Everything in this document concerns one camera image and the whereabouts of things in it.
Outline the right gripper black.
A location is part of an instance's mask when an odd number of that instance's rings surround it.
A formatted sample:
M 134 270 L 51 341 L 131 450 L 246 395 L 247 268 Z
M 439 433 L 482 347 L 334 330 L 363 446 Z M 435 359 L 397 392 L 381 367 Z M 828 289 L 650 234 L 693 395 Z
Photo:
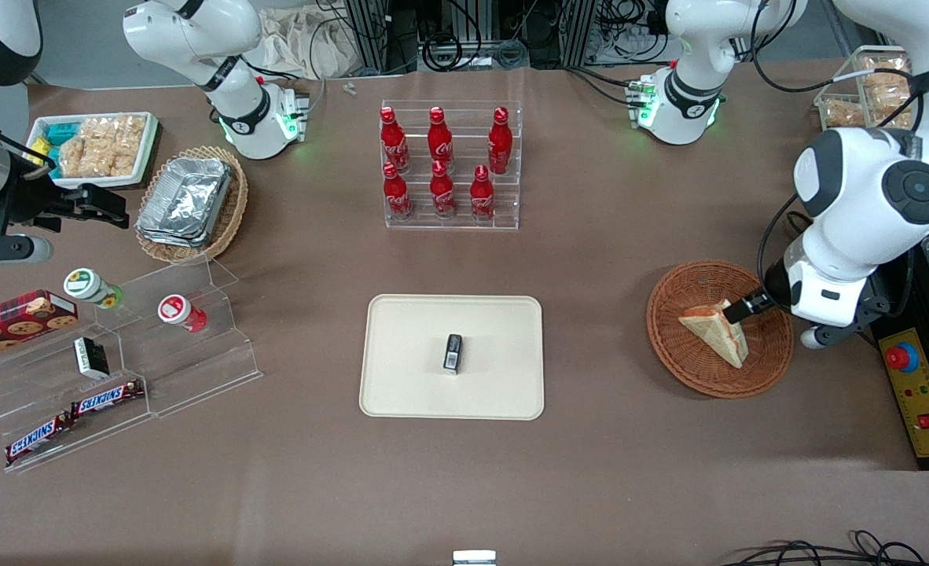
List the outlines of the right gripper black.
M 78 207 L 61 187 L 55 186 L 48 175 L 27 180 L 19 171 L 11 171 L 0 190 L 0 233 L 10 226 L 39 226 L 58 233 L 62 219 L 81 219 L 108 223 L 127 230 L 130 216 L 126 200 L 117 193 L 96 186 L 78 186 Z

